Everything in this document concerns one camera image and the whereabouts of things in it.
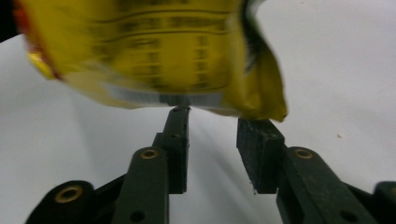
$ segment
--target white surface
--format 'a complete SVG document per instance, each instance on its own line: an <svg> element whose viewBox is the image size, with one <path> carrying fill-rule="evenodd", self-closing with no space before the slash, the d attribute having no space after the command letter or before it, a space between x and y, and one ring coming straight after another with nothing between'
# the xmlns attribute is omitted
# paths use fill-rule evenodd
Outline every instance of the white surface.
<svg viewBox="0 0 396 224"><path fill-rule="evenodd" d="M283 71L287 145L364 190L396 180L396 2L272 0L258 17ZM23 223L65 181L122 175L163 129L168 108L105 107L44 80L19 37L0 55L1 224ZM253 194L235 137L236 118L191 111L188 192L171 196L171 223L281 223L275 197Z"/></svg>

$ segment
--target screw hole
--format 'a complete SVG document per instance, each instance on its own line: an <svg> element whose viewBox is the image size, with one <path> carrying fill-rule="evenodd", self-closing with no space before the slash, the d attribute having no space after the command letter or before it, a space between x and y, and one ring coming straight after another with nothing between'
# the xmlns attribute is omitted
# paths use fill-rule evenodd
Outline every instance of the screw hole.
<svg viewBox="0 0 396 224"><path fill-rule="evenodd" d="M131 214L132 222L141 222L146 218L146 214L143 211L135 211Z"/></svg>
<svg viewBox="0 0 396 224"><path fill-rule="evenodd" d="M57 203L70 203L77 199L82 194L82 188L79 185L67 186L59 191L55 196Z"/></svg>
<svg viewBox="0 0 396 224"><path fill-rule="evenodd" d="M158 151L149 149L149 150L142 152L142 154L140 154L140 156L143 159L153 159L153 158L156 158L159 154L160 153L158 153Z"/></svg>
<svg viewBox="0 0 396 224"><path fill-rule="evenodd" d="M348 222L358 222L358 218L355 216L355 214L347 212L347 211L341 211L340 217Z"/></svg>
<svg viewBox="0 0 396 224"><path fill-rule="evenodd" d="M296 149L295 154L300 159L311 159L314 155L305 149Z"/></svg>
<svg viewBox="0 0 396 224"><path fill-rule="evenodd" d="M74 197L76 194L77 194L77 191L75 189L69 189L62 194L62 197L65 199L69 199L69 198Z"/></svg>

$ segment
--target white table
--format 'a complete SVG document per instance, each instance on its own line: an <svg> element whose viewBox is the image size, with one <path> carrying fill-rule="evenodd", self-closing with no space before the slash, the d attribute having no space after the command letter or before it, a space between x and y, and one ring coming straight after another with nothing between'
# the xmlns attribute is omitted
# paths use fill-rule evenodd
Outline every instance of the white table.
<svg viewBox="0 0 396 224"><path fill-rule="evenodd" d="M288 146L314 149L347 183L396 180L396 2L272 0L258 17L279 59ZM169 108L99 105L44 80L21 38L0 44L0 223L23 223L53 187L100 187L150 146ZM281 223L274 195L254 195L235 148L236 118L194 108L188 191L175 224Z"/></svg>

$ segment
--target yellow snack bag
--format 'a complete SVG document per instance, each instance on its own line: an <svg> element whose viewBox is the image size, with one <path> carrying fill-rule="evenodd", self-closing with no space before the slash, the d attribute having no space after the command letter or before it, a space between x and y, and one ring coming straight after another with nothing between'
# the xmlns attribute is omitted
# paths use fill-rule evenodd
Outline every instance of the yellow snack bag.
<svg viewBox="0 0 396 224"><path fill-rule="evenodd" d="M19 0L31 62L105 105L194 105L245 119L287 111L254 24L261 1Z"/></svg>

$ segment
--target brass screw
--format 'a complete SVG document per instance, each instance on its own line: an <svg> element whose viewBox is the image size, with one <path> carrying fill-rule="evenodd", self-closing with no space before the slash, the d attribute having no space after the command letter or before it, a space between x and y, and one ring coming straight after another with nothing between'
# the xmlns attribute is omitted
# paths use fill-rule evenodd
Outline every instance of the brass screw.
<svg viewBox="0 0 396 224"><path fill-rule="evenodd" d="M57 203L70 203L77 199L82 194L82 187L79 185L67 186L59 191L55 196Z"/></svg>
<svg viewBox="0 0 396 224"><path fill-rule="evenodd" d="M147 149L140 154L143 159L150 160L156 158L160 153L154 149Z"/></svg>
<svg viewBox="0 0 396 224"><path fill-rule="evenodd" d="M302 148L295 149L294 153L300 159L309 160L314 157L314 155L310 151Z"/></svg>

